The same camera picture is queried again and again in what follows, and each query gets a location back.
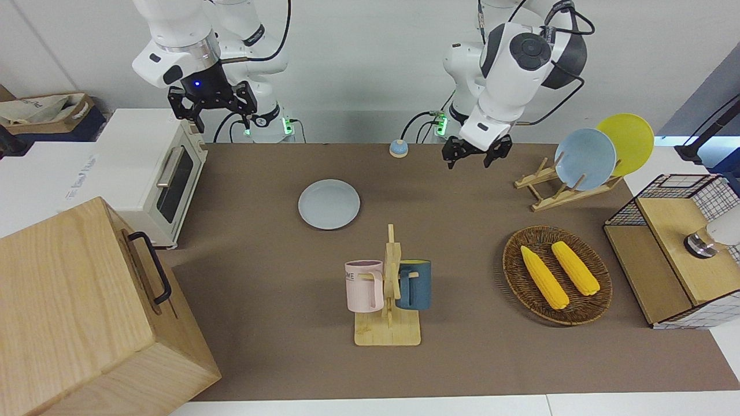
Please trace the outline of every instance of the brown tabletop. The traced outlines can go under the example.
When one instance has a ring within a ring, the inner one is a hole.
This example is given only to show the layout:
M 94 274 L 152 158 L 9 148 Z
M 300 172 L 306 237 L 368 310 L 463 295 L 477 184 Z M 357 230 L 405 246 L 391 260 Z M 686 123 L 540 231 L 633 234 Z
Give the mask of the brown tabletop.
M 437 145 L 411 146 L 404 159 L 380 144 L 209 149 L 180 248 L 161 252 L 223 373 L 196 400 L 740 389 L 708 331 L 646 324 L 602 231 L 630 199 L 624 184 L 529 211 L 532 195 L 512 181 L 552 145 L 515 144 L 487 170 L 481 157 L 448 170 Z M 311 228 L 297 210 L 300 193 L 325 178 L 362 200 L 335 231 Z M 404 258 L 432 261 L 432 308 L 420 313 L 420 346 L 355 346 L 343 264 L 382 259 L 389 223 Z M 601 319 L 552 327 L 511 297 L 504 244 L 537 224 L 575 233 L 602 257 L 614 295 Z

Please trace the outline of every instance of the white toaster oven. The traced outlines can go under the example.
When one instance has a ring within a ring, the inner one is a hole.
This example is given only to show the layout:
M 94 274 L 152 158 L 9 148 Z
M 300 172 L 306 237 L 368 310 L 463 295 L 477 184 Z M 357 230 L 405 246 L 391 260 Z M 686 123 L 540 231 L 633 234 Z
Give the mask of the white toaster oven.
M 171 110 L 116 110 L 57 211 L 101 196 L 154 245 L 176 246 L 206 155 L 201 134 Z

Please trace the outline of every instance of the blue mug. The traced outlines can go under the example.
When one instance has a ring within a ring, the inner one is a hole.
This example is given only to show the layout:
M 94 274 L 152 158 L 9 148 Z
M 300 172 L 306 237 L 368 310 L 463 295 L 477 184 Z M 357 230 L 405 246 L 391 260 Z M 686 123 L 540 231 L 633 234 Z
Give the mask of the blue mug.
M 421 311 L 431 306 L 431 262 L 429 260 L 401 260 L 398 270 L 401 309 Z

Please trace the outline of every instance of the wooden mug stand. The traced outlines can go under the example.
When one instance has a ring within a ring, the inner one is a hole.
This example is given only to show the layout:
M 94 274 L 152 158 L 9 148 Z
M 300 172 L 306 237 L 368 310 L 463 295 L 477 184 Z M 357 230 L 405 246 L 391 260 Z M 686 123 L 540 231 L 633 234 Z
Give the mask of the wooden mug stand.
M 401 243 L 394 239 L 393 224 L 388 224 L 388 243 L 383 262 L 381 310 L 354 314 L 354 343 L 358 346 L 416 346 L 421 343 L 419 311 L 396 307 L 401 298 L 398 268 L 401 265 Z
M 568 202 L 578 201 L 579 199 L 607 192 L 612 190 L 623 178 L 622 176 L 612 176 L 603 185 L 597 188 L 590 189 L 588 191 L 578 191 L 575 188 L 577 188 L 581 182 L 586 179 L 586 175 L 584 174 L 578 178 L 578 181 L 572 187 L 568 187 L 567 184 L 562 184 L 557 192 L 555 192 L 555 195 L 552 195 L 549 198 L 543 198 L 542 195 L 537 192 L 537 189 L 534 188 L 534 185 L 552 181 L 554 179 L 559 180 L 557 172 L 555 171 L 555 166 L 557 166 L 564 154 L 564 152 L 560 153 L 551 167 L 545 167 L 548 163 L 548 159 L 544 158 L 535 173 L 528 176 L 522 176 L 521 179 L 514 182 L 514 187 L 517 189 L 527 187 L 532 192 L 532 195 L 537 198 L 537 202 L 530 206 L 533 212 L 559 207 Z

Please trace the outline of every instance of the yellow corn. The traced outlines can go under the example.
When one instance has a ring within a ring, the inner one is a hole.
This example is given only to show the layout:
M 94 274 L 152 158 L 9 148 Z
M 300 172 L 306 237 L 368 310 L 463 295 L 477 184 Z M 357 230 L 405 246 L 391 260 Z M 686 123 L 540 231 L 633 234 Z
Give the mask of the yellow corn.
M 525 246 L 522 246 L 522 257 L 524 258 L 524 264 L 527 266 L 529 275 L 537 285 L 537 289 L 545 296 L 545 300 L 550 304 L 552 309 L 563 309 L 571 300 L 568 299 L 568 295 L 565 290 L 562 289 L 555 276 L 545 265 L 545 262 L 532 250 Z
M 557 257 L 560 266 L 576 285 L 576 289 L 583 295 L 591 296 L 601 289 L 599 281 L 591 274 L 591 271 L 583 264 L 583 261 L 564 242 L 558 241 L 552 245 L 553 253 Z

